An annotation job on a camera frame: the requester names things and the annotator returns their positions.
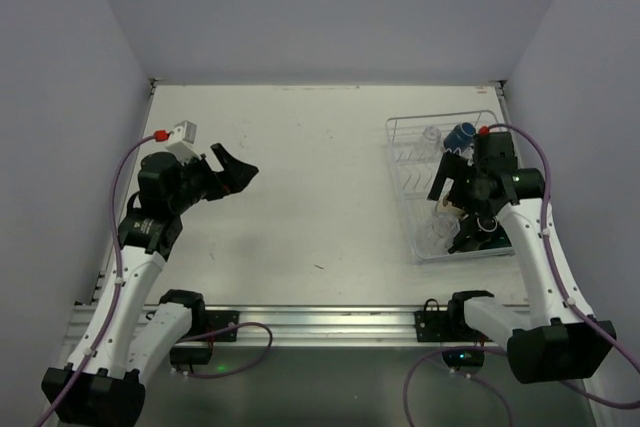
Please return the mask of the clear glass cup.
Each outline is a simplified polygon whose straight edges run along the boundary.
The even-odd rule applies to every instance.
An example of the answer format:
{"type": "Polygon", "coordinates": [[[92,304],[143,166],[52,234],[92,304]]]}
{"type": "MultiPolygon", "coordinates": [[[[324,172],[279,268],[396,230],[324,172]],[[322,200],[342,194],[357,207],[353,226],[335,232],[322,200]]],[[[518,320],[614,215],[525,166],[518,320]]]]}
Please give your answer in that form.
{"type": "Polygon", "coordinates": [[[419,140],[419,157],[425,161],[436,158],[441,153],[442,132],[435,126],[426,127],[419,140]]]}
{"type": "Polygon", "coordinates": [[[459,218],[448,212],[437,212],[425,227],[424,248],[430,255],[446,254],[460,232],[459,218]]]}

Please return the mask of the beige cup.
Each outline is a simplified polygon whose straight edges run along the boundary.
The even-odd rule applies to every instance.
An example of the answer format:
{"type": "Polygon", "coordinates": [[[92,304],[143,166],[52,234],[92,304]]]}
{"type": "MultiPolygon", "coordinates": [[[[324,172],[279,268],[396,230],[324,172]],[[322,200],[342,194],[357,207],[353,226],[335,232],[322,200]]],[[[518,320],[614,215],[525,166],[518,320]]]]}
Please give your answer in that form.
{"type": "Polygon", "coordinates": [[[464,211],[456,206],[447,198],[443,197],[438,201],[435,207],[436,213],[448,213],[454,216],[462,216],[464,211]]]}

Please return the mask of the black mug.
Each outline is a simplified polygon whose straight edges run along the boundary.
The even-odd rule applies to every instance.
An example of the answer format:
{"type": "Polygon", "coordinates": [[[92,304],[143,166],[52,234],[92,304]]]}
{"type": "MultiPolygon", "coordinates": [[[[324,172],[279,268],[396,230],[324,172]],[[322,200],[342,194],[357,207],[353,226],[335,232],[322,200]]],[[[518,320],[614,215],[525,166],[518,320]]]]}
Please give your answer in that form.
{"type": "Polygon", "coordinates": [[[498,227],[499,223],[494,217],[467,215],[462,219],[460,230],[447,252],[454,254],[477,251],[492,239],[498,227]]]}

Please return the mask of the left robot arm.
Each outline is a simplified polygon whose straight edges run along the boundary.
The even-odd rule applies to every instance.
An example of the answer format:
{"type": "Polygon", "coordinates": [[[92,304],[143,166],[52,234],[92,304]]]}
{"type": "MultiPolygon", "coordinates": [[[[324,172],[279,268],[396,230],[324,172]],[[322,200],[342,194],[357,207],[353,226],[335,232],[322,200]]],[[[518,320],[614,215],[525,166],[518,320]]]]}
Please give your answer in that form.
{"type": "Polygon", "coordinates": [[[219,143],[211,150],[218,171],[186,141],[141,160],[138,190],[111,226],[114,264],[91,321],[65,366],[48,369],[42,380],[48,415],[76,426],[135,425],[147,384],[170,350],[206,333],[204,299],[191,291],[166,293],[149,323],[138,323],[182,232],[182,215],[201,201],[242,192],[259,172],[219,143]]]}

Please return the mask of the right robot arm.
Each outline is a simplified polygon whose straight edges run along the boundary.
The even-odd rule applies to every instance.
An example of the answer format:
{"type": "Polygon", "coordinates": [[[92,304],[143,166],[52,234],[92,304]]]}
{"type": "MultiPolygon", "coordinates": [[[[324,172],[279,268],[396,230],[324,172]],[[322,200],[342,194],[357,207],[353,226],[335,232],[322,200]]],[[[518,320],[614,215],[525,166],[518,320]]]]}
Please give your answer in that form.
{"type": "Polygon", "coordinates": [[[529,302],[523,316],[487,291],[452,295],[452,326],[471,329],[500,346],[522,384],[591,377],[616,338],[613,324],[599,321],[577,288],[556,235],[543,174],[522,168],[508,132],[481,133],[473,157],[441,157],[428,194],[442,192],[477,223],[495,221],[512,245],[529,302]]]}

